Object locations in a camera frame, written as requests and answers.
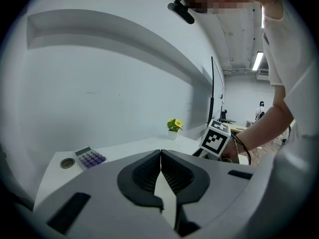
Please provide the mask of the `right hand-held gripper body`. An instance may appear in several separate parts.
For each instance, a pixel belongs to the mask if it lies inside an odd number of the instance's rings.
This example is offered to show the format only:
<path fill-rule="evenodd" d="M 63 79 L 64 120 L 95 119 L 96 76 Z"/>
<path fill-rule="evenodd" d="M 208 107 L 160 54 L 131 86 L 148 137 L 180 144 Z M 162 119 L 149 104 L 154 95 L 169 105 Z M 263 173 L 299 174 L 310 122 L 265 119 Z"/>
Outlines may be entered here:
<path fill-rule="evenodd" d="M 229 158 L 222 155 L 229 141 L 237 143 L 231 134 L 230 127 L 220 121 L 211 119 L 207 123 L 207 128 L 200 140 L 198 150 L 192 156 L 215 161 L 240 163 L 239 157 Z"/>

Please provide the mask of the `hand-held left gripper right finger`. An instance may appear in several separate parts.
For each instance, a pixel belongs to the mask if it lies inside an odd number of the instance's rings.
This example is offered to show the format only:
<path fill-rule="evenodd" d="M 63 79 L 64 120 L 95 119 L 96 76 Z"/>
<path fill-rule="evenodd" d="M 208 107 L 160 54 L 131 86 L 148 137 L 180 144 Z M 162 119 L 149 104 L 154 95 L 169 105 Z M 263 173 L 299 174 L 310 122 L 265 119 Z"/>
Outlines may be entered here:
<path fill-rule="evenodd" d="M 210 185 L 210 177 L 204 169 L 172 152 L 163 149 L 160 156 L 161 172 L 176 196 L 174 230 L 184 237 L 200 229 L 200 226 L 188 220 L 183 205 L 197 203 L 201 199 Z"/>

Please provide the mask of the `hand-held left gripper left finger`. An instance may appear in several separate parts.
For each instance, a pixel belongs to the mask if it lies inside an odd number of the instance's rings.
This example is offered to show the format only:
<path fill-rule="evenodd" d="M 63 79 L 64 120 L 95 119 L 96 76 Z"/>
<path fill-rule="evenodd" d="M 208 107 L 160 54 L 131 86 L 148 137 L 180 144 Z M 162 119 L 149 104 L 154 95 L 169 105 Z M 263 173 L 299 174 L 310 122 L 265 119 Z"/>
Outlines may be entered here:
<path fill-rule="evenodd" d="M 155 196 L 155 188 L 160 167 L 159 149 L 127 165 L 118 174 L 120 192 L 133 204 L 141 207 L 163 210 L 163 201 Z"/>

